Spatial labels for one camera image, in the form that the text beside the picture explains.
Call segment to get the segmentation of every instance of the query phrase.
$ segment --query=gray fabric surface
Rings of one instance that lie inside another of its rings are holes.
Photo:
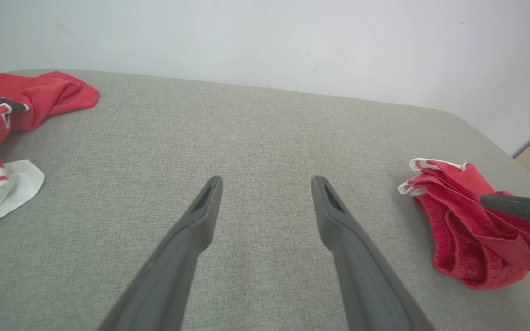
[[[38,75],[43,70],[22,71]],[[0,219],[0,330],[94,330],[212,175],[224,193],[183,329],[345,330],[311,176],[326,176],[439,331],[530,330],[530,275],[471,291],[432,265],[425,215],[396,187],[428,157],[473,162],[498,190],[530,174],[433,109],[139,75],[66,71],[101,92],[0,146],[46,174]]]

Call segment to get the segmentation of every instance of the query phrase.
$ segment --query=white fabric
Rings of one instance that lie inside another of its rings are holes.
[[[0,186],[0,218],[32,199],[44,183],[44,173],[28,160],[5,163],[4,167],[8,180]]]
[[[421,169],[423,168],[441,170],[438,165],[430,164],[429,161],[447,163],[447,164],[450,164],[451,166],[458,167],[461,170],[465,170],[465,167],[467,166],[467,162],[463,163],[462,165],[459,165],[457,163],[451,163],[451,162],[437,160],[437,159],[423,159],[421,157],[417,157],[416,159],[410,160],[409,165],[410,165],[410,168],[412,168],[412,170],[414,171],[421,171]],[[419,195],[427,194],[427,191],[424,188],[415,188],[414,185],[408,184],[408,182],[410,180],[413,180],[414,178],[417,178],[417,176],[400,184],[400,186],[398,186],[398,192],[400,194],[410,193],[411,197],[418,197]]]

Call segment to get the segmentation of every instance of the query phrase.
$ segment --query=red fabric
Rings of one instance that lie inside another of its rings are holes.
[[[530,221],[487,209],[479,199],[496,192],[471,163],[465,170],[429,160],[408,184],[427,194],[414,197],[429,217],[435,239],[434,264],[471,289],[496,289],[530,271]]]
[[[33,78],[0,73],[0,143],[11,130],[35,130],[44,118],[93,107],[98,98],[95,88],[58,71]]]

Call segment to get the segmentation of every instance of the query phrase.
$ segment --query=white wall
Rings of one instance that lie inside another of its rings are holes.
[[[0,71],[28,68],[406,103],[530,141],[527,0],[0,0]]]

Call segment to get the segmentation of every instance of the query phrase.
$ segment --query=crumpled red cloth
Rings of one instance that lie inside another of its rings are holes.
[[[530,271],[530,221],[480,204],[495,191],[471,163],[412,159],[421,174],[403,183],[426,213],[435,240],[435,268],[474,290],[516,283]]]

